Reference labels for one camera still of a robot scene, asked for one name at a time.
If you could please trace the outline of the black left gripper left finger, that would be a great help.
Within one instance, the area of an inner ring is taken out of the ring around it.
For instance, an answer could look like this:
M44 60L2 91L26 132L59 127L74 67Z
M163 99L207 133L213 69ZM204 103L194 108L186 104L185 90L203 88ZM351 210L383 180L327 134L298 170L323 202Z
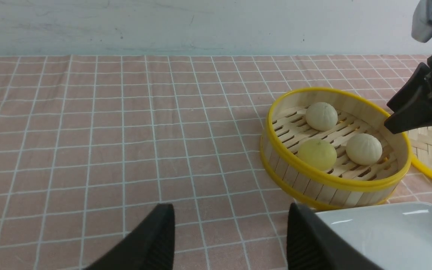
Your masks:
M172 270L175 257L173 204L157 204L122 241L88 270Z

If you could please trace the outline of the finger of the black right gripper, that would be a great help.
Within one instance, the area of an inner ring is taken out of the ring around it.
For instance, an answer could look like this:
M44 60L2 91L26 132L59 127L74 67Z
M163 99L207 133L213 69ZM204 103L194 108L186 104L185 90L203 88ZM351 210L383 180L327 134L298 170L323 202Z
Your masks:
M432 0L420 0L412 17L411 37L427 43L432 39Z
M393 134L432 127L432 55L387 103L393 114L384 126Z

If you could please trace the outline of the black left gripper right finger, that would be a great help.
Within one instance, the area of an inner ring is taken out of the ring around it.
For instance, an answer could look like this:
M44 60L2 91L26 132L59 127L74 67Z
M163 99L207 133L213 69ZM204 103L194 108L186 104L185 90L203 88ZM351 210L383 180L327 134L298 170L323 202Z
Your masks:
M380 270L304 204L288 212L286 261L289 270Z

